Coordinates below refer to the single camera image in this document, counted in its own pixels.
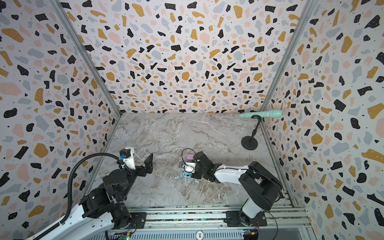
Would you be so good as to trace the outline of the blue earbud charging case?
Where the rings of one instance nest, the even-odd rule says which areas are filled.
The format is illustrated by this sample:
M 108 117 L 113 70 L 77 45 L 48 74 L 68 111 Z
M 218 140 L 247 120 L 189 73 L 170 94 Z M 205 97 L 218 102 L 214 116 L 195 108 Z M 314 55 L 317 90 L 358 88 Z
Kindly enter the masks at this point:
M 192 173 L 183 172 L 183 176 L 184 176 L 184 178 L 191 178 Z

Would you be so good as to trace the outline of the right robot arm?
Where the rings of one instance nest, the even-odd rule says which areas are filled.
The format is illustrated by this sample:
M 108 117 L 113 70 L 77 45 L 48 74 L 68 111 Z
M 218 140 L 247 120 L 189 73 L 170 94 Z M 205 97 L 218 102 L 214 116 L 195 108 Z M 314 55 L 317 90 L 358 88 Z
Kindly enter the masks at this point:
M 281 182 L 258 162 L 243 167 L 229 167 L 214 164 L 203 152 L 189 155 L 187 159 L 195 164 L 192 178 L 204 178 L 211 183 L 237 184 L 245 189 L 249 197 L 238 212 L 226 213 L 228 225 L 252 226 L 259 213 L 271 210 L 283 190 Z

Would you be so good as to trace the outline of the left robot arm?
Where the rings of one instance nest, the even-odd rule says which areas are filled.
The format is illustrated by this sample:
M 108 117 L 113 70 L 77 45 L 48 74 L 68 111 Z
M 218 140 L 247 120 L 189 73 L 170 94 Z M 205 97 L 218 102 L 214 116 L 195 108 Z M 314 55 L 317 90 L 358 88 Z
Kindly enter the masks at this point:
M 85 161 L 105 156 L 116 160 L 118 169 L 103 177 L 103 182 L 91 190 L 75 205 L 73 200 L 74 177 L 77 169 Z M 121 150 L 119 156 L 109 153 L 88 155 L 75 164 L 68 180 L 65 215 L 44 230 L 35 234 L 33 240 L 86 240 L 99 233 L 107 234 L 117 230 L 119 235 L 132 235 L 143 229 L 146 213 L 130 213 L 125 205 L 128 194 L 137 177 L 145 177 L 153 172 L 153 158 L 150 154 L 142 166 L 129 168 L 133 154 L 129 149 Z

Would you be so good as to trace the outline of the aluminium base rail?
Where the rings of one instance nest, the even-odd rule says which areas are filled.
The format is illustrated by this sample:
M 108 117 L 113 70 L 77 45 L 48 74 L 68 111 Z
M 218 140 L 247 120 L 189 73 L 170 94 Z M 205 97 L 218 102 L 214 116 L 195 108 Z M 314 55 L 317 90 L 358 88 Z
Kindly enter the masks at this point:
M 130 209 L 127 227 L 116 229 L 109 214 L 83 219 L 73 212 L 65 224 L 46 236 L 48 240 L 315 240 L 306 212 L 274 208 L 261 212 L 250 225 L 236 223 L 237 208 Z

